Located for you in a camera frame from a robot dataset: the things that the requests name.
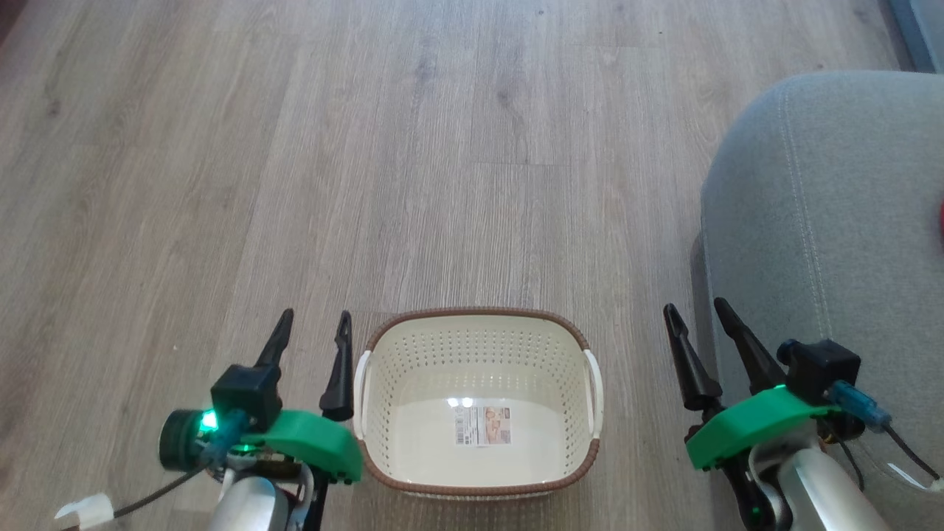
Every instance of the gray cushion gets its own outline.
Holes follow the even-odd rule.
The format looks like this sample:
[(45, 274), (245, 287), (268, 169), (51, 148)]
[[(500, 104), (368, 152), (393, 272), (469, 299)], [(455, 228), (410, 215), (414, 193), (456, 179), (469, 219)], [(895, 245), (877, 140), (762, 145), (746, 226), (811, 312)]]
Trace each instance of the gray cushion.
[[(709, 293), (771, 351), (830, 337), (863, 359), (858, 386), (944, 471), (944, 77), (793, 77), (738, 119), (702, 191)], [(716, 317), (726, 403), (747, 378)], [(944, 495), (887, 435), (851, 444), (896, 529), (940, 529)]]

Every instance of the glowing green led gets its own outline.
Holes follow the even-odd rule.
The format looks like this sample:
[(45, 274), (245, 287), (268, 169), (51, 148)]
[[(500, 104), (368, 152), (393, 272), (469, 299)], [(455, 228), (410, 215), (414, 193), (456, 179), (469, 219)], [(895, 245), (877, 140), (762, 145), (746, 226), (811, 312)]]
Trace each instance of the glowing green led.
[(203, 419), (200, 419), (200, 431), (208, 432), (215, 430), (218, 426), (216, 425), (216, 412), (212, 409), (203, 414)]

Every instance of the basket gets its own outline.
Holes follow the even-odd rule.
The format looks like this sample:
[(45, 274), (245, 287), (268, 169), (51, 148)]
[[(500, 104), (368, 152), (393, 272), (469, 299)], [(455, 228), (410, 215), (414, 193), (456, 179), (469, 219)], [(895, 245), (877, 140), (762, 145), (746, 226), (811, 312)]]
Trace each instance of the basket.
[(404, 314), (354, 376), (354, 433), (382, 484), (458, 500), (539, 495), (581, 479), (603, 424), (599, 366), (574, 325), (545, 312)]

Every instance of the white cable tag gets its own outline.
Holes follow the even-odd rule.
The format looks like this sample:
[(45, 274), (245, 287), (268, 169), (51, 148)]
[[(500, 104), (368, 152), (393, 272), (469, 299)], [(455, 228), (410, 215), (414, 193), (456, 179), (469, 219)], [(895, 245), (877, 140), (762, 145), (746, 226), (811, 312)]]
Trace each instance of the white cable tag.
[(99, 492), (84, 500), (65, 505), (56, 513), (56, 523), (59, 529), (75, 526), (79, 529), (89, 529), (114, 519), (114, 514), (111, 499), (104, 492)]

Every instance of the sticker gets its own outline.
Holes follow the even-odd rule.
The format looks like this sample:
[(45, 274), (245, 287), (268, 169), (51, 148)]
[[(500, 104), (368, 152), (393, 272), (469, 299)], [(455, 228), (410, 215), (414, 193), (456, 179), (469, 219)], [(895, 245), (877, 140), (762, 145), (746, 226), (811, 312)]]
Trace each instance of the sticker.
[(456, 444), (496, 446), (512, 443), (512, 410), (508, 407), (477, 405), (453, 408)]

